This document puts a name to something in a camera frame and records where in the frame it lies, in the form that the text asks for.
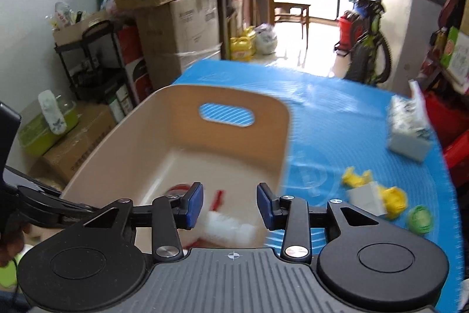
hand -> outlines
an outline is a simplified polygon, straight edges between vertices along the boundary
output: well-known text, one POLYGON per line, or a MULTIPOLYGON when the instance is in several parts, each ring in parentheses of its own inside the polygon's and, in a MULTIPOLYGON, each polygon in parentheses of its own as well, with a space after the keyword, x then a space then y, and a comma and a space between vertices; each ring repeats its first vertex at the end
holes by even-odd
POLYGON ((0 240, 0 267, 7 266, 8 263, 23 250, 24 247, 24 235, 23 232, 27 233, 30 230, 30 226, 27 225, 15 232, 10 232, 0 240))

beige plastic bin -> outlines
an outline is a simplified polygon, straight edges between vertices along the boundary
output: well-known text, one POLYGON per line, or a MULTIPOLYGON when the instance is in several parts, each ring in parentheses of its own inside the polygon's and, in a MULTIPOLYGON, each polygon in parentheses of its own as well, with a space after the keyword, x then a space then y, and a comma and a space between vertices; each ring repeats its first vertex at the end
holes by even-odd
MULTIPOLYGON (((249 246, 262 246, 266 229, 257 209, 256 187, 266 182, 279 191, 289 120, 282 102, 257 93, 197 85, 160 89, 102 141, 63 197, 96 207, 124 197, 142 205, 175 185, 201 182, 201 215, 216 191, 225 190, 218 211, 255 225, 256 238, 249 246), (205 103, 248 109, 255 121, 249 126, 208 121, 199 114, 205 103)), ((197 240, 200 230, 200 224, 180 230, 182 245, 197 240)), ((135 245, 151 252, 151 229, 138 229, 135 245)))

clear plastic container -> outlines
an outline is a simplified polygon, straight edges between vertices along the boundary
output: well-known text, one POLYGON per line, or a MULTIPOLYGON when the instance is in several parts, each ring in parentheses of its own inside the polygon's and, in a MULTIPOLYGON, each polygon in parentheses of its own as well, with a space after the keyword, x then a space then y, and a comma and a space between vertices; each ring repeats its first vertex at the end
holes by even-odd
POLYGON ((18 131, 18 140, 24 151, 32 156, 42 156, 61 137, 78 124, 76 104, 62 95, 56 96, 55 99, 67 123, 67 130, 61 135, 55 135, 51 132, 37 100, 33 101, 21 112, 22 121, 18 131))

blue table mat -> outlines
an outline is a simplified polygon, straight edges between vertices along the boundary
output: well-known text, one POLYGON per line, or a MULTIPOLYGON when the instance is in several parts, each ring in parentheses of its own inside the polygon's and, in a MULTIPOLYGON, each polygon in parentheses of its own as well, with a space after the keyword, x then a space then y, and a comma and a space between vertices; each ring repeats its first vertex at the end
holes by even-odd
MULTIPOLYGON (((283 194, 302 197, 310 205, 325 206, 332 198, 347 200, 341 176, 348 166, 361 174, 370 169, 380 184, 407 192, 409 207, 423 204, 434 217, 426 236, 446 253, 450 271, 437 304, 454 313, 463 278, 463 246, 456 192, 441 147, 435 140, 423 164, 386 149, 386 108, 392 93, 335 78, 229 61, 202 60, 175 84, 204 84, 267 94, 290 110, 289 153, 283 194)), ((204 113, 233 123, 251 118, 239 110, 207 106, 204 113)), ((395 224, 405 227, 405 217, 395 224)), ((283 231, 271 233, 266 244, 280 249, 283 231)), ((325 245, 324 230, 312 229, 313 253, 325 245)))

floor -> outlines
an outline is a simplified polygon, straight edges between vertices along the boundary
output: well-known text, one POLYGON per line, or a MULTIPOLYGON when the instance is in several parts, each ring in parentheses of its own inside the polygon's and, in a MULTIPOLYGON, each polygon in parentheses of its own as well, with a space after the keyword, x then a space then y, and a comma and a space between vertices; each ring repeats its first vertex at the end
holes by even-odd
POLYGON ((311 23, 308 50, 306 50, 306 31, 302 39, 301 28, 299 23, 276 24, 278 45, 275 53, 256 54, 251 62, 296 69, 316 76, 344 77, 349 65, 348 59, 334 53, 334 45, 339 41, 339 28, 311 23))

